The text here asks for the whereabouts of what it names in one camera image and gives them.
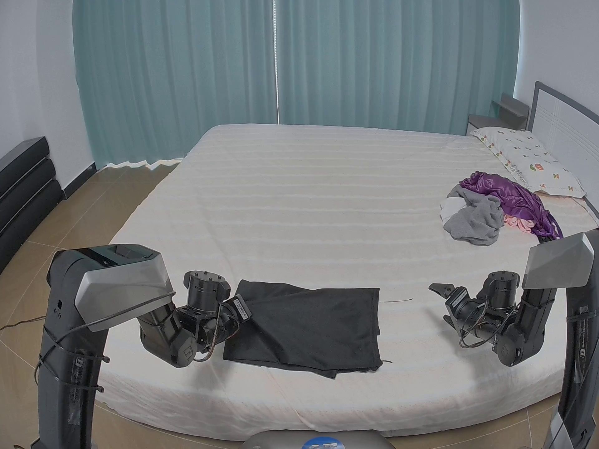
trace gray cloth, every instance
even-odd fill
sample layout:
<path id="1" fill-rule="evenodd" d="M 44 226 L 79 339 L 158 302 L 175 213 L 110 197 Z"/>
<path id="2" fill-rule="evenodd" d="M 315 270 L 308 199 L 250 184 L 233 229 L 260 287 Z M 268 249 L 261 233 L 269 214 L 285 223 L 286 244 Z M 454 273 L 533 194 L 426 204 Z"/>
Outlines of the gray cloth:
<path id="1" fill-rule="evenodd" d="M 486 196 L 457 185 L 447 195 L 460 196 L 466 207 L 459 210 L 443 225 L 453 239 L 488 246 L 497 241 L 499 228 L 503 226 L 501 201 L 496 196 Z"/>

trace headboard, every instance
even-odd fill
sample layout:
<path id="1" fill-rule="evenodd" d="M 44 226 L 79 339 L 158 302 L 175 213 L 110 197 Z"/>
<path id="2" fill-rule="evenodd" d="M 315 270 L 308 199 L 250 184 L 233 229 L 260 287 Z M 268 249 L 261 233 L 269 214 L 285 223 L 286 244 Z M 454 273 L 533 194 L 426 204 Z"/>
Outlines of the headboard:
<path id="1" fill-rule="evenodd" d="M 578 177 L 599 217 L 599 116 L 538 81 L 528 131 Z"/>

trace black furniture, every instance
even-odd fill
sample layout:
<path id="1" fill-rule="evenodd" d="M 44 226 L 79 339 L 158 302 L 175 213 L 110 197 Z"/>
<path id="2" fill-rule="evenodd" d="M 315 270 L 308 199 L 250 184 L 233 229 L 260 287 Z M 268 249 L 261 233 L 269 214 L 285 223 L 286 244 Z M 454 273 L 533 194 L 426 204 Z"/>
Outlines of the black furniture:
<path id="1" fill-rule="evenodd" d="M 468 129 L 466 134 L 470 134 L 473 129 L 484 128 L 486 126 L 499 126 L 513 130 L 526 130 L 528 120 L 528 105 L 520 100 L 512 98 L 508 94 L 501 94 L 501 101 L 492 101 L 492 104 L 499 109 L 498 118 L 469 115 Z"/>
<path id="2" fill-rule="evenodd" d="M 45 137 L 23 141 L 0 158 L 0 273 L 63 199 Z"/>

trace curtain fold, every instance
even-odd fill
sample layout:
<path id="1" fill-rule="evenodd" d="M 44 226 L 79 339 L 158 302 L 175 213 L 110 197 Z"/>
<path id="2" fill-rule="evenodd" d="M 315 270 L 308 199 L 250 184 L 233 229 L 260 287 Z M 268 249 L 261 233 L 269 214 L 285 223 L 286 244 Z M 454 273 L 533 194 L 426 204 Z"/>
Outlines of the curtain fold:
<path id="1" fill-rule="evenodd" d="M 276 0 L 281 123 L 465 134 L 513 94 L 519 0 Z"/>
<path id="2" fill-rule="evenodd" d="M 211 127 L 277 123 L 272 0 L 74 0 L 96 165 L 180 158 Z"/>

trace white cloth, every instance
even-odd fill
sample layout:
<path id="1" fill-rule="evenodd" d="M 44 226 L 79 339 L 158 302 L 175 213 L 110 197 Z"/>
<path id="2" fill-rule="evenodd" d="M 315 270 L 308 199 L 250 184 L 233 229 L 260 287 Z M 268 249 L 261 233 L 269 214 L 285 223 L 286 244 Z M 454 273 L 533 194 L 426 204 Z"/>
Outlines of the white cloth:
<path id="1" fill-rule="evenodd" d="M 452 198 L 445 198 L 441 201 L 441 221 L 445 224 L 454 214 L 459 210 L 466 207 L 466 201 L 464 198 L 459 196 L 453 196 Z"/>
<path id="2" fill-rule="evenodd" d="M 113 242 L 162 253 L 176 305 L 186 271 L 299 287 L 379 287 L 377 372 L 328 379 L 222 360 L 176 369 L 148 353 L 132 320 L 111 328 L 96 398 L 180 433 L 247 439 L 266 429 L 434 432 L 495 419 L 559 392 L 565 292 L 541 351 L 503 366 L 490 344 L 465 350 L 432 282 L 476 294 L 491 271 L 524 273 L 533 235 L 489 247 L 454 241 L 439 201 L 475 170 L 508 176 L 476 138 L 317 126 L 210 130 L 139 205 Z M 566 235 L 595 227 L 570 198 L 546 207 Z"/>

